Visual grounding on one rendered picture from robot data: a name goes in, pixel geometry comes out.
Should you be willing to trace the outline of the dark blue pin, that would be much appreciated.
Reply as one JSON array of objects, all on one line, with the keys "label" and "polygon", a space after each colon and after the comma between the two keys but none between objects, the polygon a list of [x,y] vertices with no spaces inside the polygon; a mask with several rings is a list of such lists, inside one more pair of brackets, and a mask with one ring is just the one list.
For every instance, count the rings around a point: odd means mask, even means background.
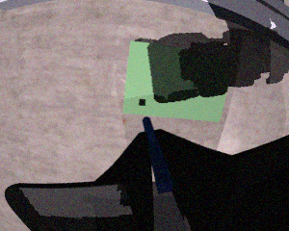
[{"label": "dark blue pin", "polygon": [[156,139],[148,116],[142,119],[142,124],[148,139],[149,159],[151,159],[153,174],[155,174],[157,193],[172,192],[172,177],[168,170],[167,159],[165,159],[163,149]]}]

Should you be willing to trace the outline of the green tray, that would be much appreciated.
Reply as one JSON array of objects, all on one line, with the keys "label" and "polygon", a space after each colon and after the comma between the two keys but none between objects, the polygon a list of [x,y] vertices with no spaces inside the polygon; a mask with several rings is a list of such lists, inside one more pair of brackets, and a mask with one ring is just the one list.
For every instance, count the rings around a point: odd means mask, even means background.
[{"label": "green tray", "polygon": [[197,51],[130,41],[124,114],[221,122],[232,66]]}]

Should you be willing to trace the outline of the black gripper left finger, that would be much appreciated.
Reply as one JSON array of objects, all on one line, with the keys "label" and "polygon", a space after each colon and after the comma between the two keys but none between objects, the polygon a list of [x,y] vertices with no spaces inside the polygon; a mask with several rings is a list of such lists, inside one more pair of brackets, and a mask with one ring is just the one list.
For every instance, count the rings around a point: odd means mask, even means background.
[{"label": "black gripper left finger", "polygon": [[140,132],[95,181],[13,184],[6,201],[30,231],[153,231],[152,164]]}]

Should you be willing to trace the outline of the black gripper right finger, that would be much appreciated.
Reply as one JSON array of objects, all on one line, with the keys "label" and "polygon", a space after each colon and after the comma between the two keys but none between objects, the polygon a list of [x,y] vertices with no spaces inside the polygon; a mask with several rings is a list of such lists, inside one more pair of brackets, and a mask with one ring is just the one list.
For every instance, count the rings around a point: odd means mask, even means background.
[{"label": "black gripper right finger", "polygon": [[172,193],[187,231],[228,231],[245,191],[289,166],[289,134],[226,154],[155,130],[172,177]]}]

